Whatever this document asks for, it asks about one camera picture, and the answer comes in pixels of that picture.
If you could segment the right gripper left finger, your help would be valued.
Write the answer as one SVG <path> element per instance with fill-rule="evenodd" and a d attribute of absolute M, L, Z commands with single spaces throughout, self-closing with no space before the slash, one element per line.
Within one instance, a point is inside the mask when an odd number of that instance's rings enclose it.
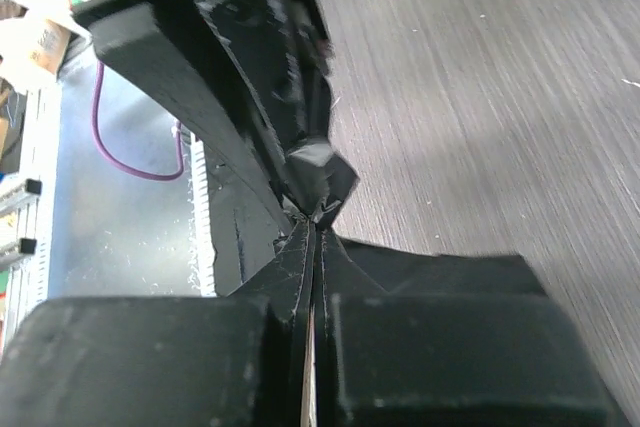
<path fill-rule="evenodd" d="M 5 426 L 302 426 L 313 228 L 226 297 L 66 297 L 1 362 Z"/>

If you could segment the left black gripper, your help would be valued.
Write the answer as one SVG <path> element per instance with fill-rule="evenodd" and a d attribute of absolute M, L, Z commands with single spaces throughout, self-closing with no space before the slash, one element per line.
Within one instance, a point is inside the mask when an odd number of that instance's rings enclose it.
<path fill-rule="evenodd" d="M 290 220 L 225 111 L 246 106 L 231 59 L 257 109 L 266 162 L 282 188 L 299 197 L 301 183 L 287 153 L 305 136 L 307 114 L 287 1 L 194 0 L 230 59 L 194 5 L 173 9 L 143 1 L 69 0 L 69 6 L 78 25 L 87 29 L 93 23 L 98 58 L 196 134 L 249 187 L 279 229 L 290 233 Z M 317 0 L 291 1 L 328 45 Z"/>

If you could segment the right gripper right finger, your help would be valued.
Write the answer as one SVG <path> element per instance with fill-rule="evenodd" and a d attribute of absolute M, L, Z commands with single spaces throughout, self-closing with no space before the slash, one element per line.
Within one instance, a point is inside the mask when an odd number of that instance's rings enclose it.
<path fill-rule="evenodd" d="M 625 426 L 572 319 L 517 254 L 316 240 L 321 426 Z"/>

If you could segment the black trash bag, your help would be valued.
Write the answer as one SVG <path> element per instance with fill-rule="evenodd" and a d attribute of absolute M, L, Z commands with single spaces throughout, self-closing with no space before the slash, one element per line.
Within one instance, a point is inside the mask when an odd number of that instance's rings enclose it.
<path fill-rule="evenodd" d="M 358 185 L 359 176 L 329 139 L 333 94 L 326 43 L 303 3 L 292 5 L 292 20 L 305 119 L 302 132 L 286 152 L 286 168 L 300 188 L 296 206 L 318 227 L 329 229 Z"/>

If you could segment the cardboard box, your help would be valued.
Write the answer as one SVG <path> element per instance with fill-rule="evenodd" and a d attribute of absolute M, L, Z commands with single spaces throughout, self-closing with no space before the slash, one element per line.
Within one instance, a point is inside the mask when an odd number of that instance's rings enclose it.
<path fill-rule="evenodd" d="M 14 86 L 54 82 L 71 32 L 13 0 L 1 0 L 1 77 Z"/>

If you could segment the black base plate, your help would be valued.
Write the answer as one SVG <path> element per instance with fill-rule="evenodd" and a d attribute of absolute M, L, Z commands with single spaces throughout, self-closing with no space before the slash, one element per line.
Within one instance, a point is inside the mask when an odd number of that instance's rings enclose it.
<path fill-rule="evenodd" d="M 226 296 L 275 257 L 281 231 L 249 187 L 213 150 L 204 149 L 215 293 Z"/>

